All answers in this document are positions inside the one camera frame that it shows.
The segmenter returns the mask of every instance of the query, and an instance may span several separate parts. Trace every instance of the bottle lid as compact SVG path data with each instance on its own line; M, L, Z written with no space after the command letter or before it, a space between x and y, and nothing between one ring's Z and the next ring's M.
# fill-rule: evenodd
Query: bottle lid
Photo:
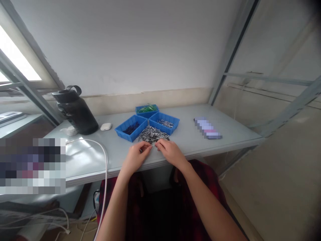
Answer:
M53 92L52 96L55 100L59 103L69 103L79 99L81 94L81 88L77 85L69 85L64 90L59 90L57 92Z

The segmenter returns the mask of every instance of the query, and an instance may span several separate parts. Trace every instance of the hand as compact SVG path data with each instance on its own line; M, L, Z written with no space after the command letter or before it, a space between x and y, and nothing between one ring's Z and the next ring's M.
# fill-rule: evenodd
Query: hand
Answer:
M145 141L131 146L120 172L130 178L143 164L151 149L152 145Z
M179 170L189 163L175 142L159 139L155 146L163 153L166 160Z

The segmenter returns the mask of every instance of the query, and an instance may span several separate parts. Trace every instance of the blue plastic tray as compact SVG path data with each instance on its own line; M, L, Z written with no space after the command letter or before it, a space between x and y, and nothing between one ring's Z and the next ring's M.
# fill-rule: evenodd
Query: blue plastic tray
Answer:
M136 128L136 130L133 131L132 134L128 135L126 133L123 133L129 126L134 125L136 122L138 122L139 126ZM131 118L126 120L123 124L117 126L115 128L115 131L117 132L117 135L121 138L124 138L130 142L133 142L139 134L146 128L147 126L147 119L138 115L133 115Z
M168 121L170 123L173 123L174 126L172 128L168 128L166 126L163 126L162 124L157 123L157 121L161 119ZM170 115L163 114L161 112L157 112L156 114L154 114L152 117L149 118L150 126L160 129L162 132L165 132L168 135L173 134L179 122L180 122L180 119L172 117Z
M159 112L159 109L157 107L157 105L152 105L154 107L156 107L156 111L150 111L150 112L145 112L145 113L137 113L137 111L139 111L141 108L146 107L148 105L143 105L143 106L136 106L135 110L136 110L136 115L145 117L145 118L150 118L152 115L154 115L155 113Z

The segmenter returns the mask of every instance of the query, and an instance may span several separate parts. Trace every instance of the white table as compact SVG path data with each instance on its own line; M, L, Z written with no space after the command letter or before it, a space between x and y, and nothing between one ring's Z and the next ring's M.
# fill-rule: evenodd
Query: white table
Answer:
M36 122L42 117L42 114L28 115L26 118L10 123L6 126L0 127L0 138L9 138L18 133L28 125Z
M209 104L165 108L160 109L160 112L180 119L177 129L170 136L170 140L177 143L187 159L256 146L264 141L263 137ZM98 116L96 120L99 126L103 123L112 123L113 126L109 131L98 130L88 136L77 134L69 137L65 135L60 130L69 127L70 123L64 121L46 135L45 138L91 139L98 141L105 146L108 153L108 177L115 177L119 174L128 148L133 143L117 136L114 129L134 114L134 112L130 112ZM199 116L206 117L214 128L221 133L223 138L205 139L193 120ZM154 147L139 170L152 169L167 164L168 162L162 153L158 152ZM104 178L105 161L100 146L87 141L77 141L66 146L66 187L99 181Z

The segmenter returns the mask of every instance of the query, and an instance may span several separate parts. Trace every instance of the finger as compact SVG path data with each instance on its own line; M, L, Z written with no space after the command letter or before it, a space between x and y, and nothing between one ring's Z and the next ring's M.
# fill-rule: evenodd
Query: finger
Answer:
M156 142L155 146L157 147L158 150L160 150L162 153L164 153L166 151L165 147L159 143L159 142Z
M143 146L151 146L150 143L146 142L146 141L141 141L141 142L138 142L137 144L134 145L136 148L140 149L142 148Z
M156 143L162 144L165 148L167 148L169 145L169 142L163 138L159 139Z
M148 156L148 154L150 153L150 150L152 149L152 146L149 146L145 149L145 151L143 151L141 153L141 156L144 158L144 160L146 159L146 157Z

